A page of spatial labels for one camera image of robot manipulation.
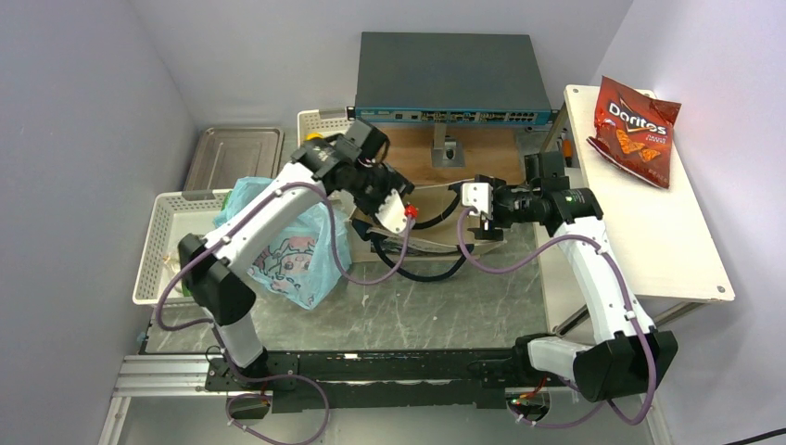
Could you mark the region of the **beige canvas tote bag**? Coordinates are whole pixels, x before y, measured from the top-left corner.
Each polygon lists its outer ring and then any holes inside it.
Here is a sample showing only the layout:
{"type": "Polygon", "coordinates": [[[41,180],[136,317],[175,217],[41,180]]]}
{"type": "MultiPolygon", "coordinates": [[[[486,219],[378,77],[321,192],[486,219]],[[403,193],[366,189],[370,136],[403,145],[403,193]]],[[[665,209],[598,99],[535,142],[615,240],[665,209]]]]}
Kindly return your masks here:
{"type": "MultiPolygon", "coordinates": [[[[419,283],[436,283],[452,278],[464,266],[466,258],[459,248],[458,219],[462,211],[462,181],[416,188],[407,196],[409,202],[424,212],[408,242],[407,258],[416,261],[448,261],[441,273],[416,273],[402,266],[398,274],[419,283]]],[[[389,232],[356,207],[347,219],[350,258],[353,262],[380,261],[392,267],[398,261],[402,237],[389,232]]]]}

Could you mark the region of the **light blue plastic grocery bag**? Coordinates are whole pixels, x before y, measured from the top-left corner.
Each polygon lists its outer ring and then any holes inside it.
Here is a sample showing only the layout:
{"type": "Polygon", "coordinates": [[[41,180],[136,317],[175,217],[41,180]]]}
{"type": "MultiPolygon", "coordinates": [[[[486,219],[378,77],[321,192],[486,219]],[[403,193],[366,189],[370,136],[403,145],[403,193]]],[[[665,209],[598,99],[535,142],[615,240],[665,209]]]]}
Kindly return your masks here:
{"type": "MultiPolygon", "coordinates": [[[[222,210],[213,220],[216,228],[228,222],[273,182],[272,178],[238,179],[222,210]]],[[[336,222],[336,248],[345,270],[352,263],[346,220],[349,218],[331,197],[336,222]]],[[[332,256],[328,210],[323,203],[300,214],[247,268],[247,274],[267,290],[283,295],[305,310],[313,310],[332,291],[342,274],[332,256]]]]}

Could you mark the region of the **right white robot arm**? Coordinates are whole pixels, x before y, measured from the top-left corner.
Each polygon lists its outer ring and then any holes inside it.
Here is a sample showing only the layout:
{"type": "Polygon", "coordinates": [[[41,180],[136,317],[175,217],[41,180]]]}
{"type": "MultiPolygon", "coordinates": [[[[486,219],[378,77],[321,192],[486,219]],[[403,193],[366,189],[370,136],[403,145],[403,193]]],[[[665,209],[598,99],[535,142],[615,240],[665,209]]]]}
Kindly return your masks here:
{"type": "Polygon", "coordinates": [[[525,175],[520,185],[485,175],[462,184],[464,212],[479,218],[476,235],[498,235],[514,223],[544,227],[548,240],[525,261],[552,246],[563,252],[585,300],[594,342],[581,345],[557,334],[522,337],[510,362],[514,379],[532,385],[545,374],[560,376],[587,401],[652,397],[678,342],[656,328],[625,282],[598,199],[590,189],[571,185],[557,152],[526,156],[525,175]]]}

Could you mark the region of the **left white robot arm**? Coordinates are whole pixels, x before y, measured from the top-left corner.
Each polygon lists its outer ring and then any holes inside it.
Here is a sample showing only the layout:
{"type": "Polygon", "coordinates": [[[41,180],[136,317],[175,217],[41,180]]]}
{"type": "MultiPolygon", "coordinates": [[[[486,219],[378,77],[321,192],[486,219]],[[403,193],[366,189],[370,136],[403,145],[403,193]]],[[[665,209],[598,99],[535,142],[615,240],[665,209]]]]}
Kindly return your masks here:
{"type": "Polygon", "coordinates": [[[403,198],[413,185],[385,163],[389,147],[388,136],[362,119],[344,133],[308,139],[273,182],[228,222],[179,241],[181,269],[172,281],[182,283],[207,315],[239,387],[253,389],[271,377],[269,354],[251,316],[257,295],[242,275],[290,223],[343,191],[357,210],[388,231],[410,235],[415,213],[403,198]]]}

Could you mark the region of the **red Doritos chip bag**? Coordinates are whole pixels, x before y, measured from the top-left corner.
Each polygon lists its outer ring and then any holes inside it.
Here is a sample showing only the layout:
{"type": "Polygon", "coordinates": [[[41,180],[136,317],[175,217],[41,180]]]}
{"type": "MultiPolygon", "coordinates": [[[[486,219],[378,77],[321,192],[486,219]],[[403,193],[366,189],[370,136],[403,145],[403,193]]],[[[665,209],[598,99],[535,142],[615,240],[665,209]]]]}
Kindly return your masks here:
{"type": "Polygon", "coordinates": [[[681,105],[603,77],[588,143],[618,169],[652,186],[670,187],[671,153],[681,105]]]}

